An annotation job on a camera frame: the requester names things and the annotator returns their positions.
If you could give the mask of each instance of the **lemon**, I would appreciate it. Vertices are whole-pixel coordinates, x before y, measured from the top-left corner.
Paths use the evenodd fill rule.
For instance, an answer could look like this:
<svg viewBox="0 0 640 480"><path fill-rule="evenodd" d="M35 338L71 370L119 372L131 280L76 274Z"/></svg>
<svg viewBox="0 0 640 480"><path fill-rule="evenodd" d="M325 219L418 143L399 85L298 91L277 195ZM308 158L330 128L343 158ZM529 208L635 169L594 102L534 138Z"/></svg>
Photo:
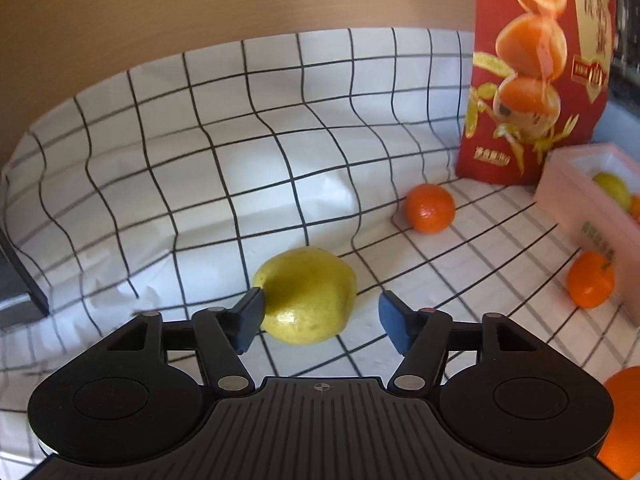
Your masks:
<svg viewBox="0 0 640 480"><path fill-rule="evenodd" d="M631 193L624 181L616 174L601 171L593 177L593 181L613 200L620 204L624 211L631 209Z"/></svg>
<svg viewBox="0 0 640 480"><path fill-rule="evenodd" d="M315 247L285 251L254 275L262 288L262 328L282 342L319 343L347 325L356 298L355 273L344 261Z"/></svg>

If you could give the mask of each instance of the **crosshair marker symbol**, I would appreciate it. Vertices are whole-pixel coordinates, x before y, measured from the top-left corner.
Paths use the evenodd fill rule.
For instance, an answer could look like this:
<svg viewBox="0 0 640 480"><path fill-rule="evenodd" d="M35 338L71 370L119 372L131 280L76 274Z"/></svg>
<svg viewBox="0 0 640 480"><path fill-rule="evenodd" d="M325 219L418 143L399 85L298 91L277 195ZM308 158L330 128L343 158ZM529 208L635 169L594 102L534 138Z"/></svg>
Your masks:
<svg viewBox="0 0 640 480"><path fill-rule="evenodd" d="M314 384L314 390L319 391L321 394L324 394L325 391L330 390L331 386L329 386L327 383L316 383Z"/></svg>

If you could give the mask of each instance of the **wooden surface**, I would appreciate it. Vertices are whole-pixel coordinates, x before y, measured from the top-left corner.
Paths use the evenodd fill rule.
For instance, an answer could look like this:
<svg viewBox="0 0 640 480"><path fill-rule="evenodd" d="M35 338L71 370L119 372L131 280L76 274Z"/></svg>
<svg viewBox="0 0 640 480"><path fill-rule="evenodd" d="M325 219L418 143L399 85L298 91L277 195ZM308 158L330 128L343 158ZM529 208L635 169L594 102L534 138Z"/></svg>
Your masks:
<svg viewBox="0 0 640 480"><path fill-rule="evenodd" d="M474 1L0 0L0 166L42 114L145 61L306 30L473 30Z"/></svg>

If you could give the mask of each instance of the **red bag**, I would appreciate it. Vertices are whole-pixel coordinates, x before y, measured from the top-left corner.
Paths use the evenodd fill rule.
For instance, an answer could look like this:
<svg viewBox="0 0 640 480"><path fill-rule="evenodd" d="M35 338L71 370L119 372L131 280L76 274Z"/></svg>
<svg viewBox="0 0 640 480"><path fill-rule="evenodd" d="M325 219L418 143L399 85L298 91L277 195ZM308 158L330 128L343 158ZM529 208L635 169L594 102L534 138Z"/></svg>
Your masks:
<svg viewBox="0 0 640 480"><path fill-rule="evenodd" d="M477 0L456 173L534 184L553 148L591 138L607 101L616 0Z"/></svg>

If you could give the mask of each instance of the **yellow-green fruit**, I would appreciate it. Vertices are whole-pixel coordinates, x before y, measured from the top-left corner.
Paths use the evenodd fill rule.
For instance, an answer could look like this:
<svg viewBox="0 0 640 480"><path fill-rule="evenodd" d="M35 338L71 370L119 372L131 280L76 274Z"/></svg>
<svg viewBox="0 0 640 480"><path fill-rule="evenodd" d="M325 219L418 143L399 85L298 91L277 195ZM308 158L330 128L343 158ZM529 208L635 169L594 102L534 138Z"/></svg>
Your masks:
<svg viewBox="0 0 640 480"><path fill-rule="evenodd" d="M285 343L319 343L347 325L356 277L344 261L315 247L285 251L264 262L254 286L265 297L262 328Z"/></svg>
<svg viewBox="0 0 640 480"><path fill-rule="evenodd" d="M618 202L623 210L629 211L631 209L631 193L619 176L608 171L601 171L593 177L593 181Z"/></svg>

